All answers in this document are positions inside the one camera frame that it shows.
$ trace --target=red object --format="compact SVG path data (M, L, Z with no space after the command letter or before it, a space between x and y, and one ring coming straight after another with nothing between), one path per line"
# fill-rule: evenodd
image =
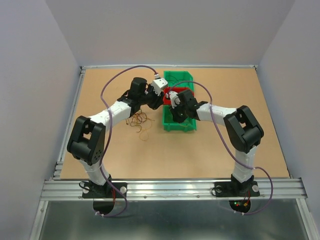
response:
M169 92L170 89L171 89L171 87L168 86L167 88L165 88L165 89L163 90L163 92L164 92L163 105L171 105L170 99L166 99L166 93ZM175 86L175 87L173 87L173 88L171 89L171 91L174 91L174 92L176 92L176 93L180 93L180 92L182 92L182 91L184 91L184 90L187 90L187 89L189 89L189 90L192 92L192 95L193 95L193 96L195 95L195 93L194 93L189 87Z

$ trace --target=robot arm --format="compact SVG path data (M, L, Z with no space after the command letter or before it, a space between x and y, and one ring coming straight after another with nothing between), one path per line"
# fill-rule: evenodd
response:
M163 104L163 90L167 86L168 82L164 78L155 79L151 84L147 84L145 79L135 77L130 89L109 109L90 117L80 116L76 119L67 151L80 161L93 184L98 186L106 184L102 172L105 176L110 176L102 164L106 129L110 128L109 111L112 114L112 127L114 127L139 111L141 105L148 105L155 110Z
M183 123L188 117L212 122L210 108L212 109L216 123L226 127L231 144L235 148L235 158L242 164L235 163L230 189L236 196L247 192L254 183L254 157L264 136L263 129L249 107L227 108L205 101L197 102L189 89L179 93L171 91L166 97L171 100L170 112L173 120L178 123Z

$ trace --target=white wall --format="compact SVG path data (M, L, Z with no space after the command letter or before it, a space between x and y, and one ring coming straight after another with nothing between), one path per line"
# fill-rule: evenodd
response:
M79 77L44 0L0 7L0 238L29 239Z
M320 1L296 0L258 77L289 171L302 177L320 229Z
M294 0L46 0L81 66L258 64Z

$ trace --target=wooden table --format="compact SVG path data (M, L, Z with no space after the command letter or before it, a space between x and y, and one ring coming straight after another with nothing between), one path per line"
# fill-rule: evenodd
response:
M194 81L205 85L213 96L213 104L237 108L247 105L261 124L264 137L256 152L254 165L265 168L272 177L289 177L287 166L278 142L276 131L254 69L248 68L173 68L164 71L188 71ZM92 116L103 109L100 92L104 84L121 69L88 69L81 88L75 119ZM104 97L113 104L127 89L133 77L142 77L150 83L154 77L148 69L138 68L116 78L107 88ZM195 85L198 102L209 101L207 93ZM197 131L182 132L164 130L162 106L142 110L154 120L143 123L151 128L141 135L137 127L120 122L112 129L110 146L103 164L117 179L171 179L171 178L229 178L234 160L224 148L212 122L197 121ZM232 148L227 131L220 127L228 145ZM266 177L254 172L256 177ZM70 153L65 156L61 179L87 179L82 165Z

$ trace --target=screw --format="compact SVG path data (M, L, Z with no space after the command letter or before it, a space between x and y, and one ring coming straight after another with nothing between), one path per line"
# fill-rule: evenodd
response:
M126 187L125 187L125 186L120 187L120 192L121 192L122 194L125 194L125 193L127 192Z
M253 190L255 193L257 193L257 192L259 192L259 187L258 187L257 185L253 185L253 186L252 186L252 190Z
M221 193L222 192L222 187L221 186L216 186L214 188L214 190L217 192L217 193Z

